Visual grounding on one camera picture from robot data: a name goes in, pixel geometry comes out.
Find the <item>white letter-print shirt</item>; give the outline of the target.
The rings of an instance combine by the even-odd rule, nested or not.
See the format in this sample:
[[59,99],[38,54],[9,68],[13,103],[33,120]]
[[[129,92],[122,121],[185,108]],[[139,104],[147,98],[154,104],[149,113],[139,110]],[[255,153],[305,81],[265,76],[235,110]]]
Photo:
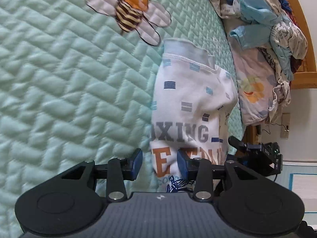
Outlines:
[[160,192],[191,191],[177,152],[225,163],[227,120],[238,102],[232,75],[207,50],[185,39],[166,39],[152,101],[150,148]]

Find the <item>floral pillow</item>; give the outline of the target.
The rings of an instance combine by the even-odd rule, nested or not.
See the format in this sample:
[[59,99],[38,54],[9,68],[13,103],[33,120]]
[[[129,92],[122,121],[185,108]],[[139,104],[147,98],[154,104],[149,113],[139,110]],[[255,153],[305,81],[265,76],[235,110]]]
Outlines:
[[238,83],[240,110],[244,125],[257,125],[269,116],[276,78],[258,48],[243,50],[231,30],[243,24],[239,19],[224,19],[223,26],[232,52]]

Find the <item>wooden headboard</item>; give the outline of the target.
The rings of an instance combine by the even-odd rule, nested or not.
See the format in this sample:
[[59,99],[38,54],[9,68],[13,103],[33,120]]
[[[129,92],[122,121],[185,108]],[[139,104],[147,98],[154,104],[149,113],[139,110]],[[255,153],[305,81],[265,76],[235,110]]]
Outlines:
[[316,62],[312,38],[308,29],[299,0],[287,0],[292,12],[288,15],[291,19],[291,37],[288,44],[291,50],[291,65],[296,66],[296,72],[291,81],[292,89],[316,88]]

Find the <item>green quilted bee bedspread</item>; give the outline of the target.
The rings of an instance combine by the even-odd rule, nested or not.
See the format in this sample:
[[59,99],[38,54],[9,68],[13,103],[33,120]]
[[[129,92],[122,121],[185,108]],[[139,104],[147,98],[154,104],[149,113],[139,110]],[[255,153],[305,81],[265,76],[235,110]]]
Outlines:
[[151,102],[163,53],[85,0],[1,0],[1,237],[20,195],[84,160],[143,150],[132,191],[156,191]]

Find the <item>white patterned garment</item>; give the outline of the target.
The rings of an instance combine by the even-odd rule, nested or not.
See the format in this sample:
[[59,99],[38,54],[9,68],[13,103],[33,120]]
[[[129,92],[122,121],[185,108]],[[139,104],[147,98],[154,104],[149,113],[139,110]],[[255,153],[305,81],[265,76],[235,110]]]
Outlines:
[[285,0],[210,0],[222,19],[238,82],[245,125],[273,123],[291,102],[292,64],[308,42]]

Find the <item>light blue garment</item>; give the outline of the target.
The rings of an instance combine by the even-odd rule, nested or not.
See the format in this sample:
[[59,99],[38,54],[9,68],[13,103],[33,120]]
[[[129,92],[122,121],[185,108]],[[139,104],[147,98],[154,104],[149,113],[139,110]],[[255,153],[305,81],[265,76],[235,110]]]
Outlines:
[[241,25],[230,31],[240,47],[251,49],[269,44],[275,52],[281,69],[289,81],[293,80],[290,65],[291,50],[290,18],[284,13],[275,14],[265,0],[239,0],[241,19],[248,25]]

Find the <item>wall power outlet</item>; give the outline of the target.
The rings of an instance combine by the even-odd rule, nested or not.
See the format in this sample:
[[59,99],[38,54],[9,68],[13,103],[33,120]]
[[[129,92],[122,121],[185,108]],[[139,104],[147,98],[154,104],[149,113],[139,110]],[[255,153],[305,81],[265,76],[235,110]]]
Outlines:
[[282,120],[281,120],[281,138],[288,139],[289,132],[290,132],[290,113],[283,113]]

